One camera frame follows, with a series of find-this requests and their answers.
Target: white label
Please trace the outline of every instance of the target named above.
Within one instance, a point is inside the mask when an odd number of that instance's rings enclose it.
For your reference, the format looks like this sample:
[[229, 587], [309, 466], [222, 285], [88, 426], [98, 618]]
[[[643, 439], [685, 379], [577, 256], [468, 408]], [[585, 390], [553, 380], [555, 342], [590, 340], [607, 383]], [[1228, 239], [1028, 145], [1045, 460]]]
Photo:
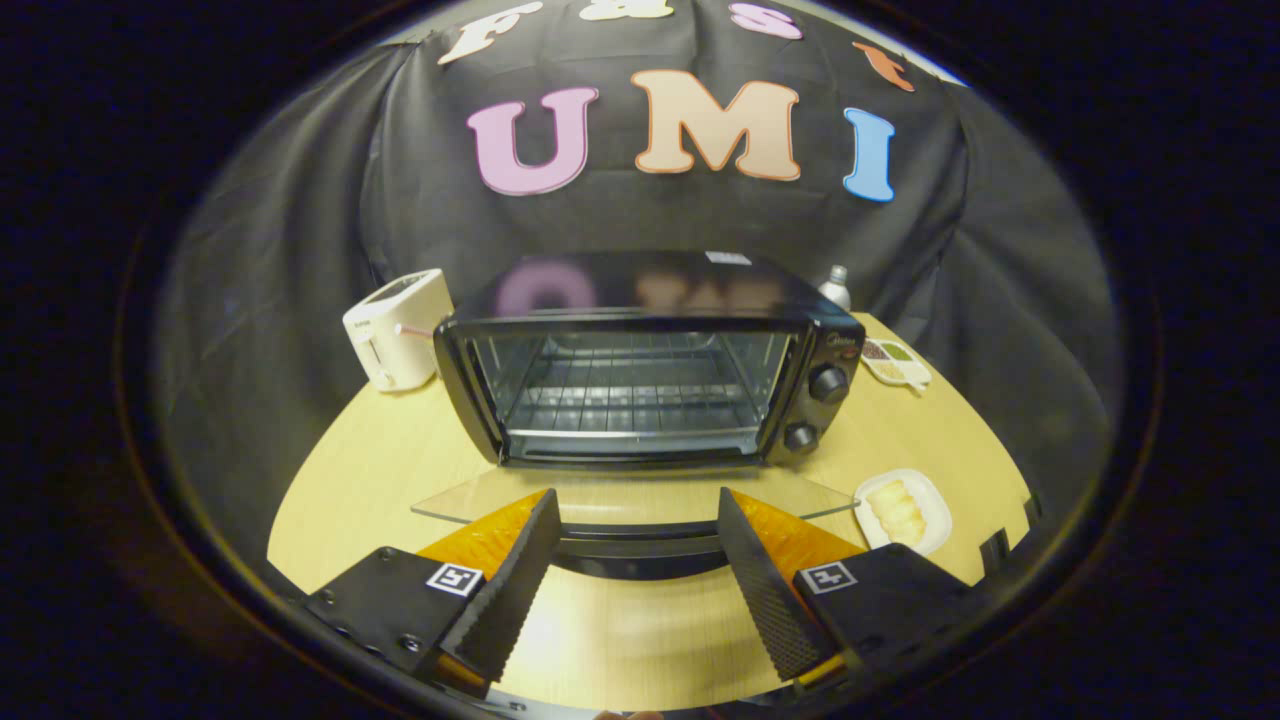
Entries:
[[707, 259], [712, 263], [718, 263], [721, 265], [750, 265], [751, 261], [746, 259], [746, 255], [740, 252], [717, 252], [714, 250], [707, 251]]
[[426, 582], [426, 587], [466, 597], [471, 594], [471, 588], [476, 587], [476, 583], [479, 583], [483, 577], [484, 573], [476, 570], [475, 568], [445, 562], [444, 565], [440, 565], [440, 569], [436, 570], [435, 574], [431, 575], [431, 579]]
[[846, 569], [838, 560], [836, 562], [828, 562], [826, 565], [801, 570], [800, 574], [804, 577], [805, 582], [809, 584], [809, 589], [812, 589], [814, 594], [838, 591], [840, 588], [847, 588], [849, 585], [858, 583], [849, 569]]

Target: oven knob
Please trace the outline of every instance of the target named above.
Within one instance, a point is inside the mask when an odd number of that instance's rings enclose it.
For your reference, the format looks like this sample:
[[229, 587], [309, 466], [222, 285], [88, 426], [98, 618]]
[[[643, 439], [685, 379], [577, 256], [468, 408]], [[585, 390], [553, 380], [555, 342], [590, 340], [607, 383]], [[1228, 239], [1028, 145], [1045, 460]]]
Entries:
[[796, 423], [787, 428], [782, 442], [791, 452], [808, 455], [818, 447], [818, 429], [809, 423]]
[[849, 375], [835, 365], [827, 365], [813, 374], [809, 395], [823, 405], [835, 405], [849, 395]]

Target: white plate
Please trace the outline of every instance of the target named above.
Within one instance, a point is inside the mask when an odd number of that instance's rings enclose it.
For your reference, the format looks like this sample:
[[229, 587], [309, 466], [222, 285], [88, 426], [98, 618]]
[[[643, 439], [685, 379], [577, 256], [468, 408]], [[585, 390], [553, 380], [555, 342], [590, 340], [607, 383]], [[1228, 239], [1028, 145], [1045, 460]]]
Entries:
[[924, 537], [920, 538], [920, 542], [910, 546], [911, 550], [920, 555], [928, 555], [942, 547], [942, 543], [951, 537], [951, 510], [942, 500], [942, 493], [919, 471], [899, 468], [883, 475], [876, 475], [858, 486], [854, 492], [854, 500], [859, 501], [858, 507], [854, 507], [854, 516], [858, 518], [858, 524], [861, 525], [863, 536], [872, 550], [888, 544], [888, 534], [881, 527], [879, 518], [872, 512], [872, 505], [867, 502], [867, 496], [893, 480], [902, 480], [906, 493], [920, 506], [920, 515], [924, 518]]
[[[884, 351], [884, 355], [888, 355], [888, 351], [884, 350], [884, 346], [892, 345], [893, 347], [901, 350], [909, 357], [911, 357], [910, 360], [897, 360], [893, 359], [892, 355], [890, 355], [888, 360], [876, 360], [873, 357], [863, 356], [863, 365], [867, 365], [867, 368], [872, 372], [873, 375], [876, 375], [876, 379], [878, 379], [879, 382], [891, 386], [911, 386], [916, 391], [923, 391], [924, 386], [929, 384], [929, 382], [933, 380], [933, 373], [931, 373], [929, 369], [924, 366], [924, 363], [920, 363], [920, 359], [916, 357], [914, 352], [911, 352], [910, 347], [902, 345], [901, 342], [895, 342], [892, 340], [867, 338], [867, 343], [878, 345], [879, 348]], [[883, 370], [881, 370], [882, 364], [896, 368], [900, 373], [902, 373], [902, 377], [892, 378], [890, 375], [886, 375]]]

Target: white toaster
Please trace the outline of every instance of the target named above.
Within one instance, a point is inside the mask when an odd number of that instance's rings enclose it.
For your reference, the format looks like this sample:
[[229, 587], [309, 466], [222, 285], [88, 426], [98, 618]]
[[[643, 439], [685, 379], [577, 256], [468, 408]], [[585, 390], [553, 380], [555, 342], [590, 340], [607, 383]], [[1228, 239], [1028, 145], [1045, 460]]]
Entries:
[[398, 392], [421, 387], [435, 373], [431, 332], [452, 311], [444, 273], [431, 269], [387, 283], [347, 310], [342, 324], [369, 382]]

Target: small white dish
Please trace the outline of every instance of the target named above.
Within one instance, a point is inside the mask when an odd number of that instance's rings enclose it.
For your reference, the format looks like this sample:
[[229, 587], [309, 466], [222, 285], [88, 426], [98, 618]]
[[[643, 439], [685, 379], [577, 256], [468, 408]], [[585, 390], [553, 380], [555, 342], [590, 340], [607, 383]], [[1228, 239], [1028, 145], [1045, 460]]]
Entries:
[[938, 488], [933, 487], [929, 478], [910, 468], [899, 468], [897, 470], [876, 475], [858, 486], [858, 489], [854, 491], [854, 500], [858, 501], [858, 506], [854, 507], [854, 516], [863, 528], [863, 537], [867, 538], [867, 543], [870, 544], [872, 550], [888, 544], [888, 534], [881, 527], [879, 518], [872, 512], [872, 505], [867, 502], [867, 496], [893, 480], [902, 480], [902, 487], [906, 488], [906, 493], [920, 507], [920, 515], [924, 518], [924, 537], [920, 538], [920, 542], [910, 546], [911, 550], [919, 555], [928, 555], [942, 547], [942, 543], [947, 542], [947, 538], [951, 537], [951, 510], [947, 509], [946, 501], [942, 500], [942, 493], [938, 492]]
[[[868, 357], [868, 351], [884, 357]], [[876, 379], [891, 386], [909, 386], [918, 393], [933, 380], [933, 373], [920, 363], [911, 348], [892, 340], [867, 338], [863, 346], [863, 365], [876, 375]]]

